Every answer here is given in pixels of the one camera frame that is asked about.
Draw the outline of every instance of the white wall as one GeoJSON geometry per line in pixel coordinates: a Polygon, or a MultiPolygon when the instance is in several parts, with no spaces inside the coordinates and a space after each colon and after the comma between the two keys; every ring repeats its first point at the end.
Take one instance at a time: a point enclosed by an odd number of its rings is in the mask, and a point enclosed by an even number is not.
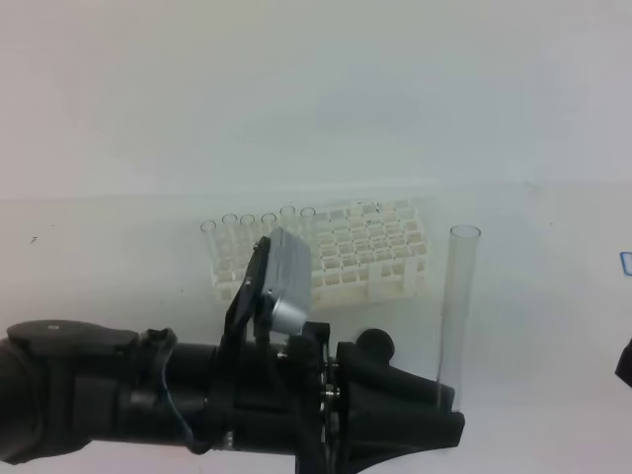
{"type": "Polygon", "coordinates": [[[3,0],[0,198],[630,180],[630,13],[3,0]]]}

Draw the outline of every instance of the screw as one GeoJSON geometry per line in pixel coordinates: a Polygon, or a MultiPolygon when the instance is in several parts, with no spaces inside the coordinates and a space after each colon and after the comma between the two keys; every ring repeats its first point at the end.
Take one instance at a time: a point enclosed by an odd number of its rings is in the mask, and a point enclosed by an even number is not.
{"type": "Polygon", "coordinates": [[[224,435],[224,445],[223,448],[225,450],[232,450],[233,445],[235,442],[235,435],[233,432],[226,432],[226,434],[224,435]]]}

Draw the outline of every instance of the black knob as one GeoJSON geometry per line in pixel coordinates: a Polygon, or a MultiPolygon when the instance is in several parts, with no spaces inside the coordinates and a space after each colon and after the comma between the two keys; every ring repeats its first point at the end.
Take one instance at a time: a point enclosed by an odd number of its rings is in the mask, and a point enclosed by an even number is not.
{"type": "Polygon", "coordinates": [[[373,360],[388,363],[395,354],[395,344],[381,329],[367,329],[359,335],[355,344],[373,360]]]}

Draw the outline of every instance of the white table surface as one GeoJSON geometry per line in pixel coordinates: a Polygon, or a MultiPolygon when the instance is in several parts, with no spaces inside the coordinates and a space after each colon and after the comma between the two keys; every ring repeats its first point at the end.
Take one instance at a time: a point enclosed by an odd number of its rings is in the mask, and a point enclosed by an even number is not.
{"type": "MultiPolygon", "coordinates": [[[[457,448],[395,459],[371,472],[626,472],[632,389],[613,370],[632,337],[632,279],[619,260],[632,251],[632,186],[524,183],[406,193],[424,196],[419,206],[437,261],[450,225],[483,230],[465,348],[467,424],[457,448]]],[[[199,223],[285,201],[270,195],[0,203],[0,331],[63,318],[137,331],[170,326],[182,341],[215,342],[222,320],[199,223]]],[[[423,303],[434,311],[439,302],[430,284],[423,303]]],[[[420,338],[435,341],[435,317],[420,314],[417,303],[316,317],[333,323],[336,340],[367,326],[387,329],[397,344],[394,362],[425,373],[435,361],[414,347],[420,338]]],[[[290,473],[293,459],[93,442],[0,471],[290,473]]]]}

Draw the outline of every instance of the blue object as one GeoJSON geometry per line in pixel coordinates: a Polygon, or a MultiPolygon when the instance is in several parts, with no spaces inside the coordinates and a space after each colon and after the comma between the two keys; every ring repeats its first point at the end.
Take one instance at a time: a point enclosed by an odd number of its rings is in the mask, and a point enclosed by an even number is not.
{"type": "Polygon", "coordinates": [[[632,252],[621,252],[621,264],[623,264],[623,272],[632,277],[632,252]]]}

